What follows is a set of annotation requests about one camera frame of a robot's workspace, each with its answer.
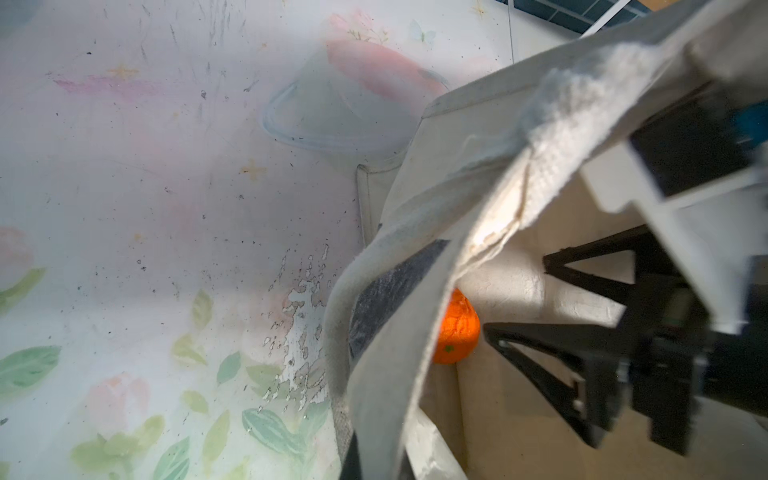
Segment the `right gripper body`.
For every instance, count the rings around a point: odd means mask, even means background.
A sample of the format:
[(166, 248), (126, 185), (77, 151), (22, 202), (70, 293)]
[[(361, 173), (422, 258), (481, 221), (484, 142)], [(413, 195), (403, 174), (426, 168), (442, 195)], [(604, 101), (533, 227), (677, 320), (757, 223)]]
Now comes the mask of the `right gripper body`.
[(703, 89), (648, 119), (582, 177), (635, 208), (682, 276), (633, 369), (651, 440), (686, 454), (702, 399), (767, 412), (767, 104)]

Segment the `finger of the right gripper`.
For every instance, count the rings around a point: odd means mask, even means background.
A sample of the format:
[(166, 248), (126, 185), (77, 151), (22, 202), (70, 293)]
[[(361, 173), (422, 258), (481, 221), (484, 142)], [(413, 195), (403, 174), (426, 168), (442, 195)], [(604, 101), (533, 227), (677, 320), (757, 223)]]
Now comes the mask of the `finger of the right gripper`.
[(588, 446), (614, 429), (624, 404), (629, 347), (619, 328), (596, 324), (487, 323), (504, 357)]
[(544, 272), (627, 306), (636, 283), (651, 273), (654, 236), (647, 226), (545, 255)]

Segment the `large orange fruit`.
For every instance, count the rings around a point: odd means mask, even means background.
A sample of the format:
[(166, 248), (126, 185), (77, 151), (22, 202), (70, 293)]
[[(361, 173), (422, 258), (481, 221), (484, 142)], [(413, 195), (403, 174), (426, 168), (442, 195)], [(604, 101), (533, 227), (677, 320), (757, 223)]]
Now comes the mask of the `large orange fruit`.
[(456, 364), (467, 358), (478, 344), (480, 319), (469, 299), (455, 288), (446, 309), (433, 354), (436, 364)]

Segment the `beige canvas grocery bag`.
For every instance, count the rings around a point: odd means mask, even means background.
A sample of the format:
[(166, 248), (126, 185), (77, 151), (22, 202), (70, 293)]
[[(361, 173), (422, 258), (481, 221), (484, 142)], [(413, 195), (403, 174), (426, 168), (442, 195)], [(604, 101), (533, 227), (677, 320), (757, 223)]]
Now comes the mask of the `beige canvas grocery bag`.
[[(550, 49), (435, 100), (385, 198), (378, 230), (332, 290), (326, 380), (344, 479), (763, 479), (767, 412), (702, 399), (688, 452), (651, 440), (632, 406), (680, 272), (654, 238), (627, 306), (544, 272), (542, 258), (646, 226), (600, 209), (582, 167), (703, 89), (767, 104), (767, 5), (680, 1)], [(481, 334), (433, 362), (452, 292)], [(596, 324), (629, 347), (624, 404), (586, 445), (483, 334), (487, 323)]]

